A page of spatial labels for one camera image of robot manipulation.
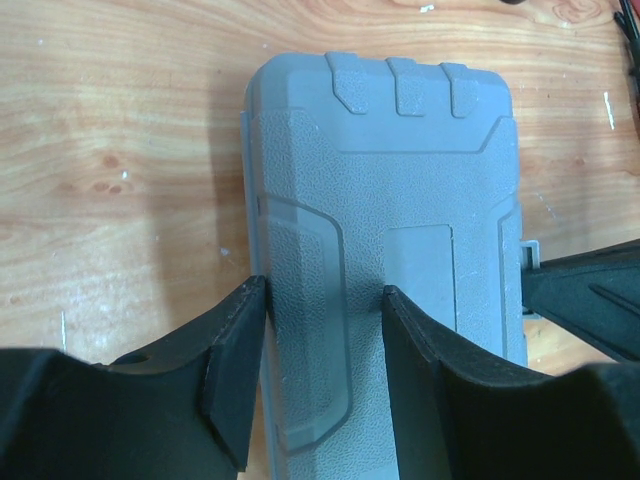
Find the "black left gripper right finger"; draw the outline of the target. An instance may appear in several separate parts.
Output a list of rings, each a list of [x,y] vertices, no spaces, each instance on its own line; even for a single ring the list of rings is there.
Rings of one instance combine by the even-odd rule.
[[[635,479],[639,368],[549,376],[433,320],[399,288],[382,331],[403,479]]]

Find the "grey plastic tool case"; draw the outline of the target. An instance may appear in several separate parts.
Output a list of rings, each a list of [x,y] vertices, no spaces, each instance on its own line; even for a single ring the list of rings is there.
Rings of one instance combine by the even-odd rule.
[[[394,479],[385,286],[527,361],[509,87],[462,64],[284,53],[250,80],[241,126],[271,475]]]

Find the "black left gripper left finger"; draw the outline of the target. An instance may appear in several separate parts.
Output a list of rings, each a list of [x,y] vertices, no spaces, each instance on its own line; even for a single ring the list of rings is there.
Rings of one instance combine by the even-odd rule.
[[[265,298],[265,279],[252,276],[108,365],[3,350],[2,477],[236,478],[249,458]]]

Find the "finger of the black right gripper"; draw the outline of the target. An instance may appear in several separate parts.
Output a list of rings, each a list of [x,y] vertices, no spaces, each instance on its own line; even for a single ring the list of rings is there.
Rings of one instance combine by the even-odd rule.
[[[616,361],[639,360],[639,241],[548,260],[522,273],[530,310]]]

